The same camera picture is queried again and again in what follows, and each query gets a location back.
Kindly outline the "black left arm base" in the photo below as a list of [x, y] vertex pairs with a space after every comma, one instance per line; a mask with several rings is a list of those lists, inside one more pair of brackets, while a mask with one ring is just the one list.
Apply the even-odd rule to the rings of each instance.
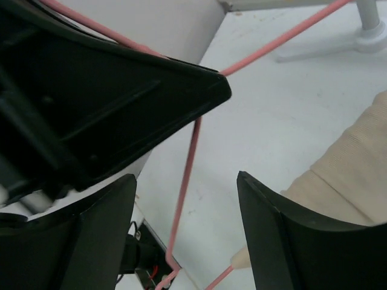
[[155, 289], [172, 268], [165, 261], [165, 250], [151, 229], [131, 221], [116, 283], [124, 277], [137, 278], [143, 289]]

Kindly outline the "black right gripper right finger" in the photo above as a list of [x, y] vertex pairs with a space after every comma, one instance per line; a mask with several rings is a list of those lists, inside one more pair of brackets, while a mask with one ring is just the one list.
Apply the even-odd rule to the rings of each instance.
[[236, 183], [257, 289], [386, 288], [386, 225], [316, 213], [247, 172]]

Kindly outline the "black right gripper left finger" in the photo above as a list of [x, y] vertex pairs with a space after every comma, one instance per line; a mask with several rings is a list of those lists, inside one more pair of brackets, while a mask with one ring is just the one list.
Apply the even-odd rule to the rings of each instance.
[[125, 175], [30, 221], [1, 213], [1, 289], [114, 289], [136, 186]]

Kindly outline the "pink wire hanger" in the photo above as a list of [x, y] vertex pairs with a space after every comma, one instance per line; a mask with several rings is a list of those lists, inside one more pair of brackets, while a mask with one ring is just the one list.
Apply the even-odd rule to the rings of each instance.
[[[61, 4], [58, 1], [43, 1], [43, 4], [45, 4], [47, 7], [51, 8], [55, 12], [64, 15], [71, 20], [76, 21], [77, 23], [88, 27], [92, 29], [93, 31], [96, 31], [114, 41], [116, 41], [118, 44], [124, 45], [126, 47], [132, 48], [134, 50], [137, 50], [142, 53], [146, 54], [151, 54], [153, 56], [161, 57], [163, 58], [164, 56], [161, 55], [160, 53], [150, 49], [147, 46], [140, 45], [137, 42], [134, 42], [127, 37], [122, 36], [121, 34], [97, 23], [96, 21], [68, 8], [67, 6]], [[243, 58], [239, 62], [236, 62], [232, 66], [222, 70], [220, 74], [223, 76], [227, 77], [230, 76], [231, 74], [243, 69], [247, 65], [251, 64], [252, 62], [256, 61], [257, 59], [267, 55], [268, 53], [272, 52], [276, 48], [280, 47], [281, 45], [285, 44], [288, 42], [290, 39], [296, 37], [297, 35], [301, 34], [308, 28], [312, 27], [314, 24], [318, 23], [319, 21], [323, 20], [330, 14], [334, 13], [338, 9], [342, 8], [344, 5], [346, 5], [348, 1], [334, 1], [322, 10], [318, 11], [314, 15], [310, 16], [308, 19], [302, 21], [300, 24], [297, 24], [297, 26], [293, 27], [292, 29], [288, 30], [284, 34], [280, 35], [277, 37], [275, 40], [269, 42], [268, 44], [264, 45], [262, 48], [258, 49], [251, 55]], [[190, 180], [190, 174], [192, 172], [192, 167], [194, 163], [194, 158], [195, 158], [195, 153], [197, 149], [197, 144], [198, 144], [198, 138], [200, 134], [200, 127], [201, 127], [201, 122], [202, 118], [197, 118], [195, 120], [195, 124], [193, 127], [192, 131], [192, 137], [190, 140], [190, 146], [189, 146], [189, 151], [187, 154], [187, 160], [186, 160], [186, 165], [184, 169], [184, 174], [183, 174], [183, 179], [181, 182], [181, 187], [179, 191], [179, 196], [178, 196], [178, 201], [175, 209], [175, 214], [174, 214], [174, 219], [172, 223], [172, 229], [170, 233], [170, 238], [169, 238], [169, 243], [167, 246], [166, 254], [165, 254], [165, 259], [167, 264], [172, 268], [172, 272], [160, 283], [156, 286], [157, 289], [163, 289], [169, 282], [172, 281], [172, 279], [176, 278], [178, 273], [181, 270], [181, 267], [179, 264], [175, 261], [173, 258], [173, 249], [177, 237], [177, 231], [178, 231], [178, 226], [180, 223], [180, 218], [181, 214], [183, 211], [183, 205], [184, 205], [184, 200], [186, 197], [188, 185], [189, 185], [189, 180]]]

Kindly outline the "beige trousers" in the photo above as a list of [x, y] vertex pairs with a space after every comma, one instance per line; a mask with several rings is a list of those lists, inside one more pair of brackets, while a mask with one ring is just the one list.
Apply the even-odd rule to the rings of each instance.
[[[278, 194], [339, 221], [386, 225], [386, 93], [377, 94], [325, 154]], [[231, 266], [252, 268], [247, 244]]]

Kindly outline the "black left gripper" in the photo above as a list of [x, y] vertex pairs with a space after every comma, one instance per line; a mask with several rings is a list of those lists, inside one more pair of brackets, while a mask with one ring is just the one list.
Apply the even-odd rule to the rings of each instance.
[[87, 33], [37, 1], [1, 2], [1, 185], [51, 199], [121, 171], [232, 95], [217, 71]]

